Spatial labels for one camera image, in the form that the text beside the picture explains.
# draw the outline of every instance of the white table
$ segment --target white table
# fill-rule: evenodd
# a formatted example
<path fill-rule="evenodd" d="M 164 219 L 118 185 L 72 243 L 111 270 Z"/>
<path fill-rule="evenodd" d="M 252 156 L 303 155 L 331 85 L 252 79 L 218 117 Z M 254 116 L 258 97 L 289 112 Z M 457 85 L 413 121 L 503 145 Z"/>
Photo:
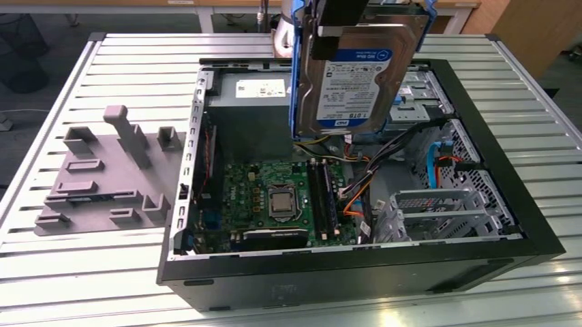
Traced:
<path fill-rule="evenodd" d="M 110 34 L 88 42 L 0 202 L 0 324 L 24 326 L 572 326 L 582 316 L 580 132 L 503 44 L 430 36 L 418 58 L 449 59 L 567 253 L 466 293 L 200 314 L 155 284 L 163 229 L 39 237 L 71 126 L 112 133 L 107 104 L 144 132 L 187 129 L 202 57 L 271 57 L 251 34 Z"/>
<path fill-rule="evenodd" d="M 445 34 L 461 34 L 466 20 L 471 14 L 471 7 L 438 9 L 439 16 L 451 16 Z M 196 14 L 199 15 L 202 33 L 214 33 L 214 14 L 256 14 L 258 7 L 247 6 L 111 6 L 111 5 L 2 5 L 3 13 L 23 14 Z M 279 7 L 270 7 L 271 14 L 281 14 Z M 70 23 L 76 19 L 67 16 Z"/>

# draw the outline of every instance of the yellow wire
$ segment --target yellow wire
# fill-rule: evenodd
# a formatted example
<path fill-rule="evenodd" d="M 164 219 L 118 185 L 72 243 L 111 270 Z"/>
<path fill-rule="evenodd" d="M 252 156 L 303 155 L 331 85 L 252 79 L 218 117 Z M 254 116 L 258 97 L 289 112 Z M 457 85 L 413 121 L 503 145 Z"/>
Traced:
<path fill-rule="evenodd" d="M 345 155 L 345 158 L 346 158 L 346 159 L 350 159 L 350 160 L 355 160 L 355 161 L 358 161 L 358 157 L 349 157 L 347 155 Z M 365 160 L 365 161 L 370 161 L 370 157 L 369 157 L 367 155 L 365 155 L 365 156 L 362 157 L 362 160 Z"/>
<path fill-rule="evenodd" d="M 307 144 L 307 145 L 310 145 L 310 144 L 318 144 L 319 142 L 323 142 L 323 141 L 327 140 L 329 138 L 331 138 L 330 135 L 326 136 L 326 137 L 323 137 L 323 138 L 321 138 L 321 139 L 318 139 L 318 140 L 314 140 L 314 141 L 305 141 L 305 142 L 294 142 L 294 144 Z"/>

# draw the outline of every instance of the wooden cabinet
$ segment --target wooden cabinet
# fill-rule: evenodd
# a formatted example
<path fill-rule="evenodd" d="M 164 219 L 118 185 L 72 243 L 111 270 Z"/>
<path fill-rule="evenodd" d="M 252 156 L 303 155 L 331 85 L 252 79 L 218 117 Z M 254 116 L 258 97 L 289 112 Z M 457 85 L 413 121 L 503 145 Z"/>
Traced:
<path fill-rule="evenodd" d="M 541 77 L 581 30 L 581 0 L 485 0 L 462 33 L 497 34 L 529 73 Z"/>

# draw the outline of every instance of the cpu socket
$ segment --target cpu socket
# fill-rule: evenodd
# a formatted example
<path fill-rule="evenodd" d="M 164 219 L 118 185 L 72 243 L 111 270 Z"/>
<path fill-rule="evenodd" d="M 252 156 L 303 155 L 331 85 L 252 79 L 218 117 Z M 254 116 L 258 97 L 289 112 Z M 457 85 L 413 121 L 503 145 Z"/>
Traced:
<path fill-rule="evenodd" d="M 270 217 L 281 223 L 297 217 L 295 185 L 268 186 Z"/>

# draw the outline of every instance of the wire bundle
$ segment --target wire bundle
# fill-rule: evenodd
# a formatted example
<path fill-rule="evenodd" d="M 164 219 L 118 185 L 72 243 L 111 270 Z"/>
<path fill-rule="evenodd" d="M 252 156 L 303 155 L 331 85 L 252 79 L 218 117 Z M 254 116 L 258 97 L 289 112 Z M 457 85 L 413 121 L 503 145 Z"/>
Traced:
<path fill-rule="evenodd" d="M 425 130 L 426 128 L 431 128 L 435 126 L 442 126 L 447 121 L 449 117 L 445 116 L 443 118 L 435 119 L 433 121 L 427 121 L 426 123 L 418 123 L 411 128 L 409 128 L 406 131 L 403 131 L 395 138 L 393 138 L 381 148 L 381 150 L 377 152 L 377 154 L 370 158 L 370 161 L 366 165 L 366 168 L 361 174 L 361 176 L 347 185 L 347 187 L 341 191 L 341 196 L 349 194 L 358 186 L 359 190 L 355 193 L 355 195 L 351 197 L 351 200 L 347 202 L 347 205 L 345 207 L 345 214 L 353 213 L 350 211 L 350 207 L 354 204 L 354 201 L 358 199 L 358 197 L 365 192 L 366 188 L 370 186 L 370 183 L 373 182 L 374 174 L 378 171 L 382 162 L 389 159 L 394 154 L 397 154 L 405 146 L 410 143 L 413 140 L 415 134 Z"/>
<path fill-rule="evenodd" d="M 323 143 L 331 138 L 331 136 L 325 136 L 323 138 L 319 138 L 317 140 L 313 141 L 303 141 L 303 142 L 294 142 L 293 145 L 295 145 L 305 153 L 307 153 L 309 155 L 311 155 L 313 157 L 321 157 L 321 158 L 327 158 L 327 159 L 335 159 L 343 162 L 357 162 L 359 161 L 358 157 L 351 157 L 347 155 L 347 148 L 345 148 L 345 157 L 338 157 L 335 156 L 329 148 L 323 145 Z M 329 152 L 329 154 L 322 155 L 321 153 L 317 153 L 314 150 L 311 150 L 310 148 L 307 148 L 306 145 L 322 145 L 323 149 Z M 363 156 L 363 160 L 369 161 L 370 158 L 367 156 Z"/>

